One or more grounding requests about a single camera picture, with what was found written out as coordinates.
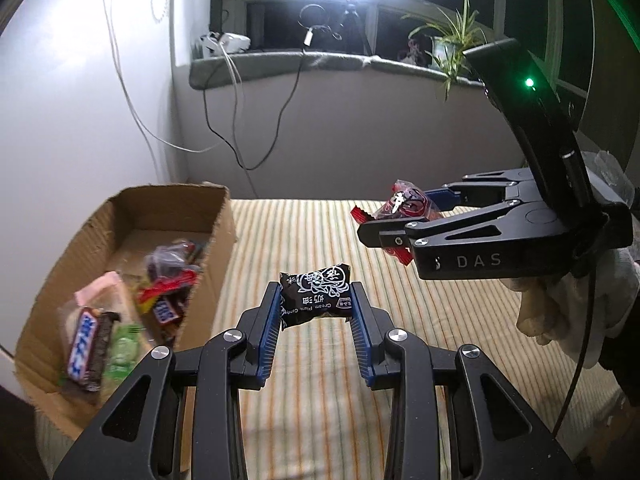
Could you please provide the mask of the white gloved right hand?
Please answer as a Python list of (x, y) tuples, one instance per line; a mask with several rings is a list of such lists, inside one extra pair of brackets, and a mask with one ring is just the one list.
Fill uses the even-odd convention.
[[(609, 152), (582, 154), (588, 170), (620, 196), (634, 199), (631, 180)], [(606, 338), (618, 336), (639, 293), (639, 220), (632, 220), (634, 241), (611, 249), (598, 260), (596, 294), (585, 368), (596, 365)], [(566, 274), (562, 278), (504, 278), (506, 288), (521, 294), (516, 327), (544, 346), (556, 342), (573, 361), (579, 359), (588, 307), (588, 280)]]

